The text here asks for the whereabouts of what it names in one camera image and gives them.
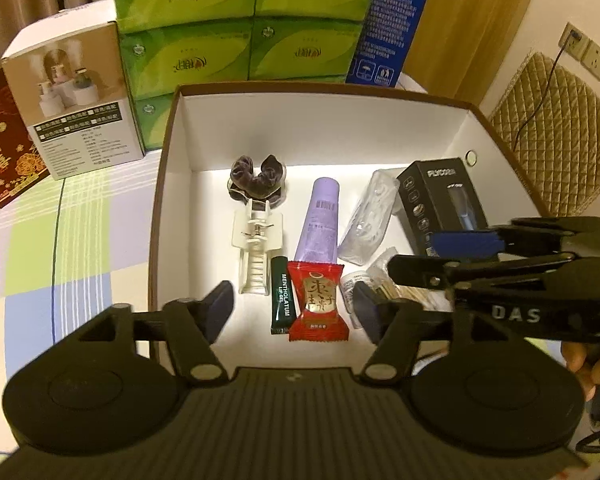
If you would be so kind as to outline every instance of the black circular disc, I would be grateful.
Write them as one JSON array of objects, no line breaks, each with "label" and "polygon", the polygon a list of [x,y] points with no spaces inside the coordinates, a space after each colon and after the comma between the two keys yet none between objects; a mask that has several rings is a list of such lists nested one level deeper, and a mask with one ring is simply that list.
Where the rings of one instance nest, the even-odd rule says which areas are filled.
[{"label": "black circular disc", "polygon": [[434,433],[483,454],[519,456],[565,444],[584,407],[573,374],[526,344],[452,351],[411,381],[411,402]]},{"label": "black circular disc", "polygon": [[168,420],[177,400],[176,381],[157,363],[77,346],[71,354],[44,354],[16,373],[2,407],[19,444],[94,454],[149,436]]}]

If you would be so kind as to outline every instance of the box flap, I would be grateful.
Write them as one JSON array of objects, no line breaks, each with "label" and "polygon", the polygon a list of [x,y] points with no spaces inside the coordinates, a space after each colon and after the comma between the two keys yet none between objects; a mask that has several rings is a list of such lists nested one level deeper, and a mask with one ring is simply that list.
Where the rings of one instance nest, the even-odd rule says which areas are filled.
[{"label": "box flap", "polygon": [[2,54],[2,59],[22,54],[79,30],[100,27],[115,20],[116,6],[113,0],[99,0],[73,9],[62,10],[23,28]]}]

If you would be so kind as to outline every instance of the open cardboard box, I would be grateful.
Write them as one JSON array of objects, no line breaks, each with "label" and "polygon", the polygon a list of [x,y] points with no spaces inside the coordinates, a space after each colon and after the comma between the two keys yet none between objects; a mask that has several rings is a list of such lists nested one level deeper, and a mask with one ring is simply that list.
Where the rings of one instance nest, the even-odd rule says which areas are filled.
[{"label": "open cardboard box", "polygon": [[[397,89],[337,84],[237,82],[180,87],[168,123],[154,205],[150,310],[176,298],[202,298],[220,281],[234,284],[234,312],[214,352],[229,374],[238,366],[350,367],[358,373],[374,346],[364,331],[347,342],[289,342],[271,335],[271,298],[237,293],[239,250],[232,247],[234,212],[227,192],[240,155],[254,165],[270,153],[286,164],[283,254],[293,259],[316,178],[340,183],[338,235],[371,174],[414,160],[461,157],[490,224],[537,216],[539,200],[485,117],[472,105]],[[412,254],[392,217],[378,249]],[[344,273],[364,269],[347,264]],[[342,298],[338,310],[349,322]]]}]

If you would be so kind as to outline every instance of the picture of humidifier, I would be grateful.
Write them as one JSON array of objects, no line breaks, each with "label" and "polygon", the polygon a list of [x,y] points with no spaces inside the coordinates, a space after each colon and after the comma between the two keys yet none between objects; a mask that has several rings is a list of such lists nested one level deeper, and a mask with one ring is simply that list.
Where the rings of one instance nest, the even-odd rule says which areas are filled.
[{"label": "picture of humidifier", "polygon": [[87,76],[86,68],[75,71],[74,97],[75,103],[80,106],[92,105],[98,101],[98,87]]},{"label": "picture of humidifier", "polygon": [[62,63],[53,65],[51,72],[54,80],[53,90],[60,95],[65,108],[75,105],[74,80],[69,79]]},{"label": "picture of humidifier", "polygon": [[45,117],[54,117],[64,112],[64,104],[60,94],[57,93],[52,85],[51,81],[46,80],[42,83],[38,83],[40,87],[40,109]]}]

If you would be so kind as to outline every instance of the hand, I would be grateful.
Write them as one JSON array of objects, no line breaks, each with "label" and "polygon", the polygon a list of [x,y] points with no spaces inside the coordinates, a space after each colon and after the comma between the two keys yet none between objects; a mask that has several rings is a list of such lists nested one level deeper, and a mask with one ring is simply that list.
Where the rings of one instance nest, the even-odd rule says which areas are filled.
[{"label": "hand", "polygon": [[582,384],[586,400],[591,400],[596,393],[596,384],[600,384],[600,359],[593,368],[587,364],[587,348],[583,343],[563,342],[560,350],[567,361],[567,368]]}]

